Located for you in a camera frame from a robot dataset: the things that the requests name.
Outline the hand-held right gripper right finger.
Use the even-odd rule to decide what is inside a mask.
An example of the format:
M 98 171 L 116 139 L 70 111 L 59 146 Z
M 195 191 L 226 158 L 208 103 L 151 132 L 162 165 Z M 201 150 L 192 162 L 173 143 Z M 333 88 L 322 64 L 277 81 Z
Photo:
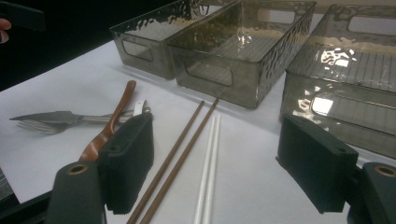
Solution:
M 276 160 L 321 214 L 344 209 L 347 179 L 357 159 L 356 150 L 313 121 L 283 117 Z

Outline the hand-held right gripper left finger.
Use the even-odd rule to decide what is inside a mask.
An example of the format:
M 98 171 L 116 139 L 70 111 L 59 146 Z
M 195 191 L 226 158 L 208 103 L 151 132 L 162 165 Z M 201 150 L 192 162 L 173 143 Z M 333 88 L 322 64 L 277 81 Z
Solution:
M 151 113 L 128 119 L 99 151 L 105 204 L 115 215 L 132 210 L 152 167 L 152 121 Z

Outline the brown wooden spoon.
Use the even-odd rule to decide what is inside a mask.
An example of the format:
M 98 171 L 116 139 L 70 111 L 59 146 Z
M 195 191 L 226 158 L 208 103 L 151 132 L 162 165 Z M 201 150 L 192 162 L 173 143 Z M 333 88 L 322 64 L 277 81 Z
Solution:
M 135 86 L 136 82 L 134 80 L 130 80 L 127 83 L 123 95 L 121 96 L 117 107 L 115 108 L 112 116 L 110 117 L 110 120 L 108 121 L 104 129 L 99 132 L 99 134 L 97 134 L 85 147 L 79 157 L 80 161 L 96 161 L 98 159 L 99 150 L 113 136 L 121 112 L 134 94 Z

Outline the brown wooden chopstick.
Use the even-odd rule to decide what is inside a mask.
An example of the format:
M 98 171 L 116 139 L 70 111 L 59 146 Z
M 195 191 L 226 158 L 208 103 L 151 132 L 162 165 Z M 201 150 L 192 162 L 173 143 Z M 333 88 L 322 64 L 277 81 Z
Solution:
M 136 224 L 138 218 L 140 217 L 141 213 L 143 212 L 146 204 L 149 202 L 149 198 L 153 194 L 154 190 L 157 188 L 159 182 L 163 178 L 163 175 L 168 168 L 171 160 L 174 158 L 174 156 L 177 153 L 178 148 L 180 147 L 182 141 L 184 140 L 185 136 L 187 135 L 188 131 L 190 130 L 190 127 L 194 123 L 195 119 L 197 118 L 200 110 L 202 109 L 204 105 L 204 101 L 201 101 L 193 114 L 191 115 L 191 118 L 187 122 L 186 126 L 184 127 L 183 131 L 177 138 L 176 142 L 174 143 L 173 147 L 169 151 L 168 155 L 163 161 L 163 164 L 159 168 L 158 172 L 156 175 L 153 177 L 151 180 L 150 184 L 148 185 L 148 188 L 146 189 L 145 193 L 141 197 L 140 201 L 138 202 L 137 206 L 135 207 L 134 211 L 132 212 L 131 216 L 129 217 L 128 221 L 126 224 Z
M 138 218 L 136 224 L 149 224 L 150 221 L 153 219 L 157 209 L 160 207 L 163 199 L 165 198 L 168 190 L 171 188 L 174 180 L 177 177 L 180 169 L 182 168 L 184 162 L 188 158 L 191 150 L 193 149 L 196 141 L 198 140 L 200 134 L 202 133 L 204 127 L 206 126 L 209 118 L 211 117 L 213 111 L 215 110 L 219 100 L 216 99 L 212 106 L 210 106 L 209 110 L 207 111 L 205 117 L 201 121 L 200 125 L 198 126 L 197 130 L 195 131 L 194 135 L 192 136 L 191 140 L 184 148 L 183 152 L 181 153 L 179 159 L 175 163 L 174 167 L 170 169 L 170 164 L 173 160 L 171 160 L 168 168 L 166 169 L 163 178 L 159 182 L 157 188 L 154 190 L 153 194 L 148 200 L 143 212 L 141 213 L 140 217 Z

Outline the smoky transparent plastic bin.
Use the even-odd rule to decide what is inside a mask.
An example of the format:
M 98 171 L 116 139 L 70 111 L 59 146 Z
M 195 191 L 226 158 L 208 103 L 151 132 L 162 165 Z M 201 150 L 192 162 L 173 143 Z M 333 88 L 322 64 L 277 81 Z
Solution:
M 281 112 L 396 160 L 396 6 L 330 6 L 286 70 Z
M 176 0 L 115 25 L 110 32 L 125 65 L 173 79 L 174 66 L 167 44 L 173 35 L 203 16 L 197 2 Z
M 177 84 L 258 107 L 307 39 L 315 6 L 235 0 L 172 37 Z

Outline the white chopstick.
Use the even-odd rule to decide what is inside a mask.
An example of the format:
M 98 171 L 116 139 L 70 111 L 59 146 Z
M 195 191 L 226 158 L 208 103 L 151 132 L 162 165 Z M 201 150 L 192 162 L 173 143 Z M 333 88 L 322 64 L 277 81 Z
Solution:
M 220 130 L 220 115 L 214 117 L 214 139 L 211 148 L 211 161 L 209 167 L 209 175 L 205 196 L 205 209 L 203 213 L 203 224 L 211 223 L 212 202 L 214 198 L 214 188 L 217 169 L 217 157 L 219 151 L 219 130 Z
M 207 180 L 209 174 L 209 164 L 211 160 L 211 151 L 213 147 L 214 134 L 215 134 L 215 122 L 216 119 L 212 119 L 193 224 L 202 224 L 203 209 L 205 205 L 205 196 L 206 196 L 206 187 L 207 187 Z

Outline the steel fork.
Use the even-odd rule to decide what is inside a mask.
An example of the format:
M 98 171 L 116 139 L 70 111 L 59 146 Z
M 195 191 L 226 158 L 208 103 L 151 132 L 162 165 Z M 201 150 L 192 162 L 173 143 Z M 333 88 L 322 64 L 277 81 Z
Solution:
M 93 123 L 93 122 L 76 122 L 76 123 L 68 124 L 68 123 L 47 123 L 47 122 L 39 122 L 32 120 L 26 120 L 26 121 L 15 120 L 15 121 L 17 122 L 17 126 L 24 130 L 35 133 L 47 134 L 47 135 L 62 133 L 65 130 L 82 123 Z

